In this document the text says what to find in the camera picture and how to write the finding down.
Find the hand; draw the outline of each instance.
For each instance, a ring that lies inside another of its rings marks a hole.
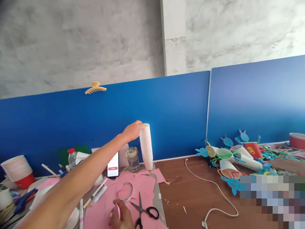
[[[122,135],[126,138],[127,142],[135,140],[139,137],[142,126],[143,123],[137,120],[134,123],[128,125]]]
[[[125,203],[122,200],[114,200],[114,204],[118,204],[121,210],[121,218],[119,219],[115,214],[110,212],[109,226],[113,225],[114,229],[135,229],[132,222],[131,214],[129,209],[126,207]]]

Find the red container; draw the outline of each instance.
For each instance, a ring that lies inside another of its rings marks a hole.
[[[243,142],[245,149],[251,154],[253,158],[263,158],[261,150],[257,142]]]
[[[290,133],[290,143],[292,148],[305,150],[305,134]]]
[[[27,177],[25,177],[21,180],[15,181],[15,183],[18,184],[21,189],[28,189],[29,186],[31,184],[33,184],[35,181],[36,180],[34,178],[34,175],[33,175],[33,173],[31,173]]]

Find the bottle cap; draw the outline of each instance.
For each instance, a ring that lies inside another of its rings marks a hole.
[[[71,154],[71,153],[74,153],[75,152],[75,149],[74,148],[71,148],[68,150],[68,154]]]

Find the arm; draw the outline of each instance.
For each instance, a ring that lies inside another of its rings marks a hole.
[[[99,148],[58,182],[16,228],[63,228],[80,199],[93,185],[113,156],[128,142],[139,137],[141,121]]]

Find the wooden desk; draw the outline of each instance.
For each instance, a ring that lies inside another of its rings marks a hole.
[[[254,206],[254,203],[253,206],[241,206],[239,195],[232,194],[231,188],[220,178],[216,168],[209,171],[207,162],[202,157],[190,157],[187,166],[197,176],[217,183],[239,212],[238,217],[230,217],[222,212],[212,211],[207,219],[209,229],[278,228],[278,223],[272,222],[271,215],[261,213],[261,207]],[[236,214],[235,209],[226,201],[215,184],[203,181],[187,170],[184,158],[157,162],[156,168],[160,169],[166,181],[171,182],[169,185],[160,183],[169,229],[203,229],[201,223],[211,208]]]

